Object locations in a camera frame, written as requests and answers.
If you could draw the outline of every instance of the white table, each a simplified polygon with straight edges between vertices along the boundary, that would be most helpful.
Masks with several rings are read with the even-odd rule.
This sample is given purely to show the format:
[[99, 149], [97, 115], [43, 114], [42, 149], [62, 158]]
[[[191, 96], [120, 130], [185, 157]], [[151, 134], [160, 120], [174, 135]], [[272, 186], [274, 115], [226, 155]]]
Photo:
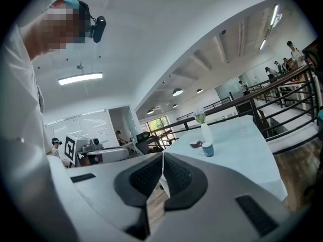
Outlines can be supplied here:
[[[281, 201], [284, 200], [287, 191], [274, 156], [251, 116], [238, 117], [209, 127], [213, 134], [213, 157], [208, 158], [202, 153], [201, 148], [193, 149], [189, 145], [191, 141], [197, 139], [204, 142], [201, 128], [187, 131], [164, 152], [176, 153], [183, 157], [192, 157], [231, 168]], [[166, 186], [167, 183], [162, 181], [161, 185]]]

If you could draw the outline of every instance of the white shirt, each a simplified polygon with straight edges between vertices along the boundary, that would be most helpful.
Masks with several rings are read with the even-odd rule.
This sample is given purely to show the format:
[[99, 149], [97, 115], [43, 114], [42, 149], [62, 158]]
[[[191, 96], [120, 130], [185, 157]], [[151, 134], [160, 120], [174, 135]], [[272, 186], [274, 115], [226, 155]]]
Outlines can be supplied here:
[[52, 149], [51, 149], [50, 152], [52, 153], [52, 155], [54, 155], [54, 156], [56, 156], [58, 158], [60, 157], [60, 153], [59, 153], [59, 150], [58, 149], [52, 147]]
[[52, 145], [44, 129], [43, 98], [18, 26], [12, 28], [1, 53], [0, 135], [23, 138], [26, 144], [40, 147], [45, 155]]
[[291, 52], [291, 55], [292, 55], [293, 61], [297, 62], [297, 67], [302, 67], [306, 65], [306, 62], [304, 59], [302, 61], [299, 59], [300, 57], [304, 58], [304, 54], [301, 51], [299, 51], [297, 48], [295, 48], [295, 51]]
[[247, 91], [247, 88], [244, 86], [244, 84], [240, 84], [240, 85], [241, 85], [241, 88], [242, 88], [243, 92]]
[[277, 72], [271, 68], [269, 68], [268, 72], [271, 74], [271, 75], [274, 75], [275, 77], [278, 75]]

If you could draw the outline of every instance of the person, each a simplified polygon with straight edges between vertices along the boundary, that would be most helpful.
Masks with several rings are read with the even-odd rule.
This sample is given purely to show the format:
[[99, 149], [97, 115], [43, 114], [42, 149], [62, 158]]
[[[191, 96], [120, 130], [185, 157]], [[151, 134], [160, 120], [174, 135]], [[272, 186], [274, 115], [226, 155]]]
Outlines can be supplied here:
[[282, 65], [280, 63], [278, 63], [277, 61], [275, 61], [274, 64], [277, 66], [278, 73], [280, 75], [282, 75], [284, 73], [284, 69], [283, 69]]
[[248, 86], [245, 84], [242, 84], [242, 81], [239, 81], [239, 84], [241, 86], [241, 89], [242, 89], [242, 92], [243, 92], [243, 95], [248, 95]]
[[284, 57], [283, 61], [284, 61], [284, 63], [282, 64], [283, 68], [285, 68], [286, 72], [289, 72], [291, 69], [289, 68], [289, 65], [287, 64], [287, 58]]
[[291, 55], [293, 58], [293, 65], [296, 64], [298, 68], [305, 66], [306, 62], [305, 62], [304, 54], [298, 48], [295, 48], [291, 41], [287, 41], [287, 45], [292, 50]]
[[116, 136], [117, 136], [117, 139], [118, 139], [118, 142], [120, 144], [120, 146], [128, 143], [126, 140], [123, 140], [121, 137], [120, 137], [120, 134], [121, 132], [119, 130], [116, 131]]
[[59, 158], [60, 157], [59, 146], [62, 144], [62, 142], [56, 137], [54, 137], [51, 140], [51, 144], [52, 144], [52, 147], [50, 150], [51, 154]]
[[1, 52], [0, 135], [24, 139], [50, 154], [51, 144], [44, 130], [44, 99], [36, 83], [33, 61], [44, 54], [84, 43], [90, 26], [88, 5], [78, 0], [54, 0], [24, 27], [14, 25]]
[[278, 76], [278, 73], [269, 67], [266, 67], [265, 70], [266, 70], [266, 73], [269, 72], [268, 74], [269, 79], [272, 79]]

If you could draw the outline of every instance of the black rubber pad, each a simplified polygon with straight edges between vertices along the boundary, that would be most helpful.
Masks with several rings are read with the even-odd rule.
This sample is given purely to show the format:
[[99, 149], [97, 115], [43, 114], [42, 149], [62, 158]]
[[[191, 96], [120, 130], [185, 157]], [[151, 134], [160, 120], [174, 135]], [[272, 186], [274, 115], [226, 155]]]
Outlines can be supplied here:
[[278, 224], [253, 200], [251, 196], [240, 196], [236, 198], [236, 201], [260, 236], [265, 236], [278, 227]]
[[73, 183], [77, 183], [77, 182], [84, 181], [84, 180], [94, 178], [94, 177], [95, 177], [95, 175], [93, 175], [92, 173], [89, 173], [89, 174], [85, 174], [85, 175], [78, 175], [78, 176], [71, 177], [71, 180]]

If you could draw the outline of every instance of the black chair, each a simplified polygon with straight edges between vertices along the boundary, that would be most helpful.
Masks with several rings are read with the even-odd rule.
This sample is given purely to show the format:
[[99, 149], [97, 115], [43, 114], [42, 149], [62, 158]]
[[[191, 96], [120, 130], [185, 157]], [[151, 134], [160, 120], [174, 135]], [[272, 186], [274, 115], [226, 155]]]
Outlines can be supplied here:
[[[164, 150], [159, 143], [158, 137], [151, 135], [149, 132], [143, 132], [137, 135], [137, 141], [138, 142], [136, 143], [136, 147], [144, 155], [152, 152], [161, 152]], [[151, 149], [149, 147], [149, 144], [152, 144], [152, 143], [154, 143], [155, 146]]]

